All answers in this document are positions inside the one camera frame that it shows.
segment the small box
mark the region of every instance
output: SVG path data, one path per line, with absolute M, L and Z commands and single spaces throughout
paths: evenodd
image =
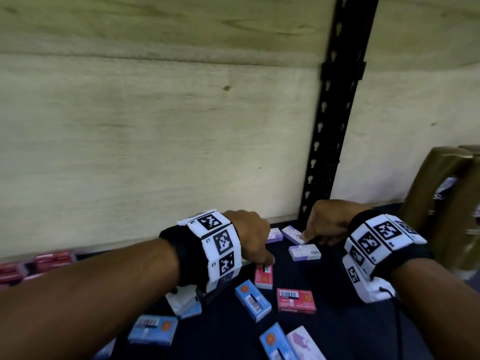
M 141 315 L 128 335 L 130 344 L 155 344 L 170 346 L 178 320 L 170 316 Z
M 288 248 L 294 262 L 320 259 L 322 255 L 315 244 L 290 246 Z
M 93 360 L 106 360 L 112 356 L 113 348 L 115 347 L 115 341 L 117 338 L 111 340 L 108 344 L 106 344 L 100 351 L 98 351 L 93 358 Z
M 26 280 L 31 280 L 31 279 L 35 279 L 35 278 L 38 278 L 38 277 L 41 277 L 42 275 L 44 275 L 45 273 L 41 272 L 39 274 L 33 274 L 33 275 L 29 275 L 29 276 L 26 276 L 25 278 L 23 278 L 22 282 L 25 282 Z
M 278 322 L 261 334 L 260 342 L 270 360 L 299 360 Z
M 258 288 L 247 280 L 235 288 L 235 294 L 248 310 L 255 322 L 260 321 L 272 311 L 272 305 L 263 296 Z
M 262 290 L 273 288 L 273 267 L 257 265 L 255 268 L 255 287 Z
M 299 230 L 293 228 L 292 226 L 287 226 L 282 229 L 282 234 L 295 245 L 303 245 L 305 242 L 300 238 L 302 234 Z
M 177 293 L 167 293 L 165 295 L 172 311 L 177 316 L 184 315 L 196 302 L 197 286 L 190 284 L 186 286 L 178 286 Z
M 28 270 L 21 261 L 6 262 L 0 264 L 0 283 L 15 282 L 22 280 L 28 275 Z
M 198 297 L 196 298 L 196 300 L 197 302 L 193 306 L 191 306 L 183 315 L 180 316 L 181 320 L 202 314 L 202 304 L 200 303 Z
M 37 255 L 34 262 L 36 269 L 41 273 L 45 273 L 61 266 L 69 266 L 76 263 L 77 257 L 72 250 L 65 250 Z
M 314 314 L 317 312 L 314 296 L 310 290 L 277 289 L 278 310 Z
M 270 244 L 272 242 L 280 242 L 282 240 L 283 240 L 283 235 L 282 235 L 282 232 L 280 231 L 280 229 L 279 228 L 271 228 L 265 244 Z
M 301 360 L 327 360 L 305 327 L 298 327 L 287 334 L 286 338 Z

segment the orange logo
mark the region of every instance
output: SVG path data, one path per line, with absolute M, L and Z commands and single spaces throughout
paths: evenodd
M 273 333 L 267 334 L 265 340 L 267 341 L 268 345 L 273 345 L 275 343 L 275 335 Z
M 172 328 L 172 321 L 162 322 L 162 331 L 168 331 Z

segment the purple and white box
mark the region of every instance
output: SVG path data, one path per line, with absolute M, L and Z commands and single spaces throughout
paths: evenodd
M 294 262 L 303 260 L 316 260 L 322 257 L 320 251 L 315 244 L 290 246 L 288 252 L 292 256 Z
M 327 360 L 305 327 L 300 326 L 286 335 L 300 360 Z
M 268 239 L 265 244 L 270 244 L 271 242 L 280 242 L 283 240 L 282 232 L 279 228 L 271 228 L 270 233 L 268 234 Z
M 292 226 L 287 226 L 282 229 L 282 234 L 285 238 L 289 239 L 295 245 L 303 245 L 305 242 L 300 238 L 302 234 L 299 230 L 293 228 Z

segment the black metal upright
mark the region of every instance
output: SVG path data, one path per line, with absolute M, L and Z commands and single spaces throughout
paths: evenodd
M 378 0 L 336 0 L 303 184 L 299 228 L 314 203 L 330 198 L 357 82 L 362 79 Z

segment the cable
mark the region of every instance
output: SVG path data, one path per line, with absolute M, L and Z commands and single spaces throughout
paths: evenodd
M 381 292 L 388 293 L 392 297 L 393 306 L 395 307 L 395 321 L 396 321 L 396 341 L 398 346 L 398 360 L 403 360 L 403 341 L 402 341 L 402 324 L 400 322 L 400 309 L 397 305 L 397 299 L 388 289 L 383 287 L 378 288 Z

